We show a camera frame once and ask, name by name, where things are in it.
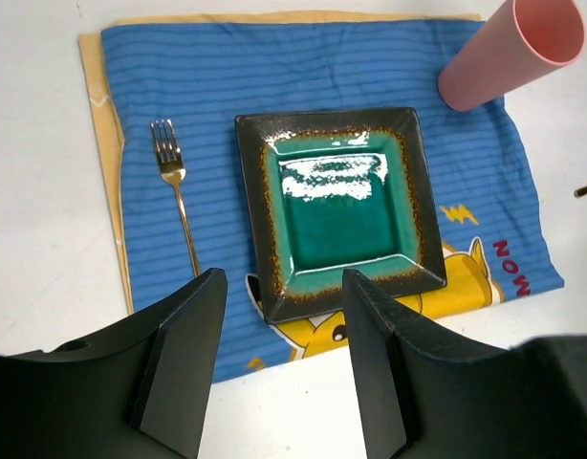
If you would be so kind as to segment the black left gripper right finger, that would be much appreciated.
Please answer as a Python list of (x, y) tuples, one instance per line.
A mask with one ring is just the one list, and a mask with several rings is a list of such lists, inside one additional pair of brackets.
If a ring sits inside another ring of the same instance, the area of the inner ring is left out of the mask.
[(587, 458), (587, 335), (511, 349), (459, 335), (342, 277), (370, 458)]

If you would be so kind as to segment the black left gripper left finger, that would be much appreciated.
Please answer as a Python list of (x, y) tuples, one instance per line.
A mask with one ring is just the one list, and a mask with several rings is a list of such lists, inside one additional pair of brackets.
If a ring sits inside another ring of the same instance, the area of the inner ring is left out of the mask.
[(210, 269), (52, 352), (0, 355), (0, 458), (194, 458), (228, 282)]

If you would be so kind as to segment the gold spoon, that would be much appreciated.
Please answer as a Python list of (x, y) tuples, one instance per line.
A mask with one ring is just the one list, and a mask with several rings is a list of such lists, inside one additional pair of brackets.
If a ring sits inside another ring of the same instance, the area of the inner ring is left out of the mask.
[(577, 198), (587, 195), (587, 186), (580, 187), (574, 191), (574, 195)]

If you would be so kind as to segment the gold fork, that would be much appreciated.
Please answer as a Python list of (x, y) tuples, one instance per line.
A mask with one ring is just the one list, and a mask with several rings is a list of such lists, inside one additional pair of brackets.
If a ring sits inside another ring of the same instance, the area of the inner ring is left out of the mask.
[(173, 122), (170, 119), (153, 120), (149, 123), (149, 128), (161, 178), (173, 188), (192, 271), (195, 276), (199, 276), (201, 273), (200, 263), (188, 224), (185, 201), (181, 190), (182, 182), (186, 177), (185, 163)]

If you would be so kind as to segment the square green black plate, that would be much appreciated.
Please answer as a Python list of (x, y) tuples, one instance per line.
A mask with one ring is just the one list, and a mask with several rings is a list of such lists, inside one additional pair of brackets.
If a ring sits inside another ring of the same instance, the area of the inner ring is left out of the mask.
[(346, 270), (396, 297), (446, 285), (414, 109), (240, 115), (235, 134), (268, 323), (339, 310)]

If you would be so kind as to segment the pink plastic cup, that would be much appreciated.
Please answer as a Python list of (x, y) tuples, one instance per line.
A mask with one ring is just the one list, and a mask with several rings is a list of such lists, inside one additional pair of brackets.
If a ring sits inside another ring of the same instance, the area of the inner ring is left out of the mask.
[(464, 112), (574, 63), (586, 39), (576, 2), (506, 1), (438, 76), (441, 98)]

